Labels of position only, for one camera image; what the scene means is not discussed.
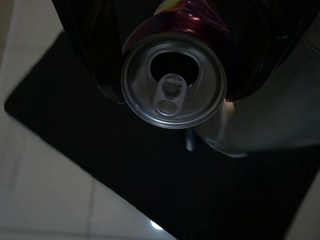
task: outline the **aluminum can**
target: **aluminum can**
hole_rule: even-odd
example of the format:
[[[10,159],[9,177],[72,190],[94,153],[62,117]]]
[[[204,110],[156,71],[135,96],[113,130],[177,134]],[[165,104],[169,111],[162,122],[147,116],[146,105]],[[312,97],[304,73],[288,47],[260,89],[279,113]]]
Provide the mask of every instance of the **aluminum can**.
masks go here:
[[[212,0],[168,0],[127,39],[121,87],[143,120],[183,129],[212,117],[232,78],[234,43]]]

